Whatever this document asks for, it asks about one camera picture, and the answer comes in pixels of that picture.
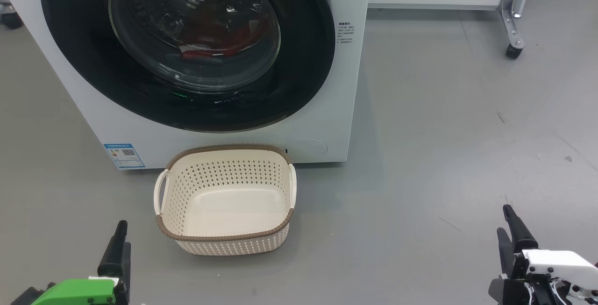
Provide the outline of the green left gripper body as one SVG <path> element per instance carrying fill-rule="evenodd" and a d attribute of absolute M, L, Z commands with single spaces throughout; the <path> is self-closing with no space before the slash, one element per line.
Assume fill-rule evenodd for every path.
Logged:
<path fill-rule="evenodd" d="M 34 305 L 106 305 L 116 300 L 117 278 L 66 279 L 47 288 Z"/>

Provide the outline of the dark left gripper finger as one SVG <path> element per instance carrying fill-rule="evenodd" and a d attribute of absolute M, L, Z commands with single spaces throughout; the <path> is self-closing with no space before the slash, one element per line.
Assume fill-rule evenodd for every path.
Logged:
<path fill-rule="evenodd" d="M 105 253 L 100 260 L 97 274 L 99 277 L 123 278 L 129 276 L 128 222 L 120 220 L 111 237 Z"/>
<path fill-rule="evenodd" d="M 131 280 L 131 253 L 132 245 L 130 242 L 125 242 L 121 256 L 121 277 L 114 288 L 115 305 L 129 305 L 130 304 L 130 280 Z"/>

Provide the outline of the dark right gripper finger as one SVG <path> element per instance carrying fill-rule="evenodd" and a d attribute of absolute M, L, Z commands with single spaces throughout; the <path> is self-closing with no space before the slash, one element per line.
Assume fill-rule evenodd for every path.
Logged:
<path fill-rule="evenodd" d="M 507 278 L 510 278 L 514 268 L 514 253 L 511 239 L 506 230 L 502 227 L 497 228 L 496 234 L 499 243 L 499 258 L 502 275 L 506 275 Z"/>
<path fill-rule="evenodd" d="M 538 242 L 511 205 L 503 205 L 503 214 L 511 231 L 511 247 L 514 254 L 519 254 L 522 250 L 539 248 Z"/>

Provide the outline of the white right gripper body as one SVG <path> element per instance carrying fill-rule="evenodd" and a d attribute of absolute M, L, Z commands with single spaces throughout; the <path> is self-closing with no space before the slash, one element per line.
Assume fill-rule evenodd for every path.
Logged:
<path fill-rule="evenodd" d="M 570 250 L 522 250 L 511 277 L 500 274 L 488 288 L 499 305 L 597 303 L 598 269 Z"/>

